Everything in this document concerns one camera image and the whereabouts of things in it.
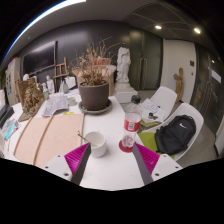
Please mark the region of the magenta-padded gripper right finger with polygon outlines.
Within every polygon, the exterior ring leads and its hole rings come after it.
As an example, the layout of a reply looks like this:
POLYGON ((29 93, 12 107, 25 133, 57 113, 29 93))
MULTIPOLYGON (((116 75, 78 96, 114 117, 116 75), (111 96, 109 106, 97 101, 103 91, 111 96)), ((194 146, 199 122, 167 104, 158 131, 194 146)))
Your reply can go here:
POLYGON ((182 169, 169 155, 159 155, 138 143, 133 144, 132 152, 145 185, 182 169))

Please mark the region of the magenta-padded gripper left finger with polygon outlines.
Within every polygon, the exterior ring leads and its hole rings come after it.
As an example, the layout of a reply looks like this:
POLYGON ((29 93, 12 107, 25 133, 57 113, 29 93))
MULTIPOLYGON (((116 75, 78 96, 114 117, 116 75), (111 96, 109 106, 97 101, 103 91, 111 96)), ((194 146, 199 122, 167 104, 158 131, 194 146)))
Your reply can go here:
POLYGON ((66 155, 56 155, 43 166, 43 169, 79 185, 83 178, 90 154, 91 145, 87 143, 66 155))

